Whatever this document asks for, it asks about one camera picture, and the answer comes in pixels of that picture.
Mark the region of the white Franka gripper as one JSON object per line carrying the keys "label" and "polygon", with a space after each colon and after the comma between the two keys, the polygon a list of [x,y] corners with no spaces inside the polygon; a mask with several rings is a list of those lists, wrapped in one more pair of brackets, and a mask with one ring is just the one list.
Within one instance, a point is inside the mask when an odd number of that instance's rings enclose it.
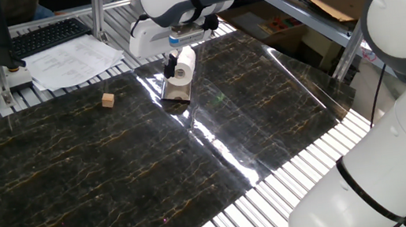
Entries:
{"label": "white Franka gripper", "polygon": [[[190,44],[209,39],[216,29],[214,15],[200,17],[193,23],[160,27],[150,18],[132,24],[129,50],[137,58],[167,54]],[[164,64],[164,77],[174,77],[178,58],[170,54]]]}

